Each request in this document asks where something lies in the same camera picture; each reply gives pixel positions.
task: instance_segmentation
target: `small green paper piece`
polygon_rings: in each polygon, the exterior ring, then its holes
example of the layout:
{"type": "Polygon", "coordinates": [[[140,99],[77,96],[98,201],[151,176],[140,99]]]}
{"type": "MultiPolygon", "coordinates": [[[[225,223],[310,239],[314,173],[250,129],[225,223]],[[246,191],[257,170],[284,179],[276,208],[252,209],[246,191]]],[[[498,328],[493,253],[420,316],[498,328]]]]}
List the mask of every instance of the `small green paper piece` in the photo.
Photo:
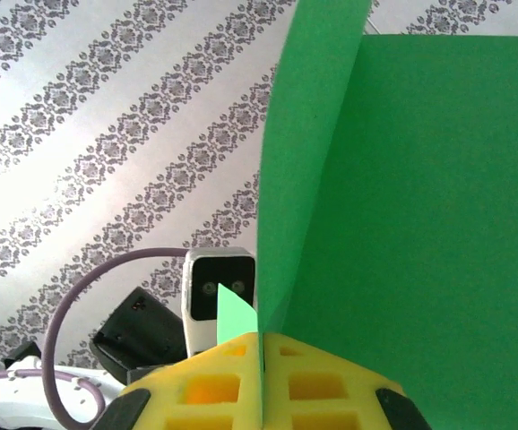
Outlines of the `small green paper piece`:
{"type": "Polygon", "coordinates": [[[220,284],[217,304],[217,344],[257,331],[257,312],[245,300],[220,284]]]}

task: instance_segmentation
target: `camera lens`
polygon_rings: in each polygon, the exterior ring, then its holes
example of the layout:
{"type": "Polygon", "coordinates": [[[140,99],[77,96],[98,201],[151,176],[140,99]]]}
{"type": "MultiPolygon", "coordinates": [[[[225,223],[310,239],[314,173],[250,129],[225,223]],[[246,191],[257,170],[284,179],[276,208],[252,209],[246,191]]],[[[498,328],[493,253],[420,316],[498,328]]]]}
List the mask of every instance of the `camera lens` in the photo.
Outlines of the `camera lens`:
{"type": "Polygon", "coordinates": [[[234,293],[241,294],[245,291],[245,283],[242,280],[236,280],[231,284],[231,290],[234,293]]]}
{"type": "Polygon", "coordinates": [[[217,285],[215,282],[205,282],[202,286],[203,293],[207,296],[213,296],[217,293],[217,285]]]}

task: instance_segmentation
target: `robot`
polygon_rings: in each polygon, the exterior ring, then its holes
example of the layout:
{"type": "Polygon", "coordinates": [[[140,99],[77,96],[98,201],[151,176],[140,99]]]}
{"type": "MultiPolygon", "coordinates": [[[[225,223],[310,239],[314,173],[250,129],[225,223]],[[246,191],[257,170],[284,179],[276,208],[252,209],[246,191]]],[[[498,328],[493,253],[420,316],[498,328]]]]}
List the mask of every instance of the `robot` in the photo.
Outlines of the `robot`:
{"type": "Polygon", "coordinates": [[[321,349],[257,332],[216,345],[219,284],[253,305],[253,256],[241,248],[152,248],[100,265],[58,305],[42,359],[32,346],[0,372],[0,429],[431,429],[398,383],[321,349]],[[94,338],[107,370],[55,366],[57,334],[78,294],[119,264],[154,256],[186,258],[183,321],[136,289],[94,338]],[[130,324],[134,342],[121,343],[130,324]],[[114,331],[120,343],[110,340],[114,331]]]}

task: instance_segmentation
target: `patterned wallpaper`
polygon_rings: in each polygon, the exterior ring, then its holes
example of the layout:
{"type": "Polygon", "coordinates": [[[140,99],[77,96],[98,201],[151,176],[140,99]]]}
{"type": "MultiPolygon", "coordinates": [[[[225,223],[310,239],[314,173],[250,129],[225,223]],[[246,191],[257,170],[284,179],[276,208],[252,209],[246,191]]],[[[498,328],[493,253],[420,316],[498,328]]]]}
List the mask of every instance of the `patterned wallpaper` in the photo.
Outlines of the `patterned wallpaper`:
{"type": "MultiPolygon", "coordinates": [[[[295,0],[0,2],[0,357],[132,249],[255,249],[261,135],[295,0]]],[[[369,33],[518,34],[518,0],[373,0],[369,33]]],[[[178,259],[99,279],[58,358],[135,287],[179,309],[178,259]]]]}

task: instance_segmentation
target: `green sheet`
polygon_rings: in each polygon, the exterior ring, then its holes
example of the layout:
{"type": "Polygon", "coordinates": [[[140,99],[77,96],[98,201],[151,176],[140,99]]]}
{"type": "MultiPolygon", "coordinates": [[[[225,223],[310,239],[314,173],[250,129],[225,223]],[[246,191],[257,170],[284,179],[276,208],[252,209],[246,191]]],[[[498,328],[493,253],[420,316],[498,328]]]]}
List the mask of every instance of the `green sheet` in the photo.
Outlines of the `green sheet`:
{"type": "Polygon", "coordinates": [[[217,344],[251,332],[257,332],[256,310],[220,284],[217,297],[217,344]]]}
{"type": "Polygon", "coordinates": [[[400,382],[435,429],[518,428],[518,38],[365,36],[343,81],[309,49],[350,31],[327,12],[295,20],[269,107],[260,327],[400,382]]]}

